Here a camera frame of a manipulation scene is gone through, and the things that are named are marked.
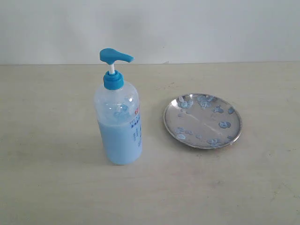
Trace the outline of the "blue pump soap bottle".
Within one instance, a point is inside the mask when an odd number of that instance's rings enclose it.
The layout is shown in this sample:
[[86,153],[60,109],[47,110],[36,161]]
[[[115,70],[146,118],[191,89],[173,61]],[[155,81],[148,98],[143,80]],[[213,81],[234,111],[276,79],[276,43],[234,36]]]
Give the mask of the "blue pump soap bottle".
[[131,62],[134,58],[112,48],[101,50],[99,56],[110,67],[94,95],[102,144],[112,163],[126,165],[137,160],[142,152],[140,99],[137,89],[124,80],[114,63]]

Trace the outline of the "round steel plate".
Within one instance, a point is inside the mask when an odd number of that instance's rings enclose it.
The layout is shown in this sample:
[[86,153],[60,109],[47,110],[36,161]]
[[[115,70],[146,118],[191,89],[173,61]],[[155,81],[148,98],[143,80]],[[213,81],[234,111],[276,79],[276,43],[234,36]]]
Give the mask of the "round steel plate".
[[180,95],[165,108],[163,122],[179,142],[197,149],[229,146],[242,132],[242,119],[225,100],[208,94]]

